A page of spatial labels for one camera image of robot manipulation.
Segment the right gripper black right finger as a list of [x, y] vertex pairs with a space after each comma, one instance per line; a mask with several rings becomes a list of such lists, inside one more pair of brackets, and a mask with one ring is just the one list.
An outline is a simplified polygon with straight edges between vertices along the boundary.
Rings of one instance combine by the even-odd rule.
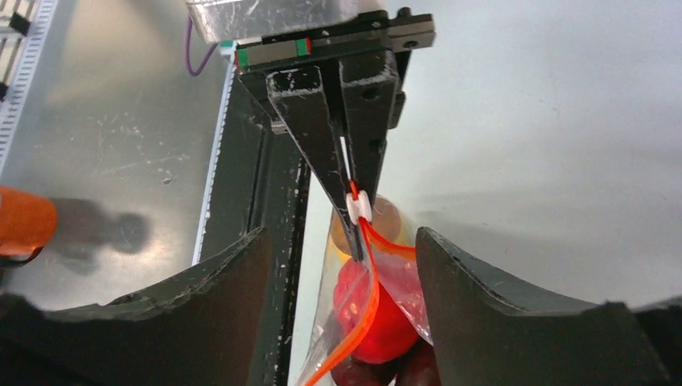
[[431, 228], [417, 268], [445, 385], [678, 385], [681, 300], [595, 304], [525, 281]]

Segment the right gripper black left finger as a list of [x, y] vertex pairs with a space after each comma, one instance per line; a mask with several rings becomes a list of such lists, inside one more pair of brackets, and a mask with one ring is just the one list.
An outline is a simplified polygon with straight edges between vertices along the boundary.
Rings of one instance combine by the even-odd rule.
[[256, 385], [271, 243], [218, 255], [106, 305], [42, 310], [1, 296], [4, 385]]

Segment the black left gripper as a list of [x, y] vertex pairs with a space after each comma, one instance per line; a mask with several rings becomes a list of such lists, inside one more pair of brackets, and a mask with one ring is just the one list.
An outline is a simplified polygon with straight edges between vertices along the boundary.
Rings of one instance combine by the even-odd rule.
[[[404, 78], [411, 52], [433, 46], [436, 37], [431, 14], [403, 7], [390, 18], [383, 1], [189, 1], [187, 9], [199, 35], [228, 45], [238, 68], [387, 37]], [[374, 200], [399, 84], [395, 57], [390, 50], [352, 55], [339, 61], [339, 70], [352, 180]], [[338, 215], [351, 258], [363, 261], [358, 226], [347, 209], [342, 105], [330, 75], [319, 66], [275, 71], [266, 77], [266, 91]]]

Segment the dark purple toy plum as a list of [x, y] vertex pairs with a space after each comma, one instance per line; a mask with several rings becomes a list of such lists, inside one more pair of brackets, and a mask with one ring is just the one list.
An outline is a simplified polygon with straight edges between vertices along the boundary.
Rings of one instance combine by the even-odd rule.
[[403, 357], [396, 374], [396, 386], [441, 386], [438, 364], [433, 347], [418, 341]]

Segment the red toy wax apple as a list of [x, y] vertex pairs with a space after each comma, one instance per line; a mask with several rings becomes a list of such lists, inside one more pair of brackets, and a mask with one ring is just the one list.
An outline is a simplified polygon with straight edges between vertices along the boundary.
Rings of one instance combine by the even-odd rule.
[[[347, 260], [338, 273], [333, 295], [335, 313], [344, 334], [350, 333], [360, 321], [369, 290], [365, 266]], [[419, 338], [411, 322], [380, 286], [374, 321], [352, 355], [365, 363], [386, 363], [405, 354]]]

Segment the clear zip bag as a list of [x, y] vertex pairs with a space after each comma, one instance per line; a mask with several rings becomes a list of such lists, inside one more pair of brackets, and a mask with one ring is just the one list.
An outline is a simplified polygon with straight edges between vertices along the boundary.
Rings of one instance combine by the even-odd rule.
[[375, 201], [371, 202], [366, 191], [356, 186], [351, 187], [346, 198], [351, 221], [358, 226], [364, 256], [363, 261], [355, 262], [365, 266], [370, 285], [361, 319], [350, 333], [343, 333], [335, 313], [333, 295], [338, 273], [346, 261], [342, 263], [339, 260], [327, 239], [310, 344], [302, 368], [294, 376], [296, 385], [336, 385], [331, 370], [346, 358], [354, 358], [352, 352], [362, 342], [376, 316], [380, 286], [387, 290], [411, 322], [420, 336], [418, 341], [433, 342], [417, 273], [416, 231], [410, 221], [413, 246], [394, 244], [383, 238], [372, 226]]

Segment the brown toy kiwi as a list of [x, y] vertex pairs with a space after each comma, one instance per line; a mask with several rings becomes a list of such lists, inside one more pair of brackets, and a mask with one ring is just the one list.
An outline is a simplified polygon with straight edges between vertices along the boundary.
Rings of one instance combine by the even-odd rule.
[[[399, 245], [413, 246], [411, 223], [398, 207], [382, 195], [376, 197], [373, 207], [372, 226], [386, 240]], [[343, 232], [338, 214], [331, 213], [329, 244], [334, 254], [344, 263], [351, 258], [350, 248]]]

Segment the dark maroon toy fig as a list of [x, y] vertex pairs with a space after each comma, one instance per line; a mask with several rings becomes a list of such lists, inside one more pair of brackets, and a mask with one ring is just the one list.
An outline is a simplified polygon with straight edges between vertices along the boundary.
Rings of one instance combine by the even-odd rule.
[[375, 364], [348, 357], [331, 370], [331, 377], [338, 386], [385, 386], [395, 378], [397, 364], [397, 359]]

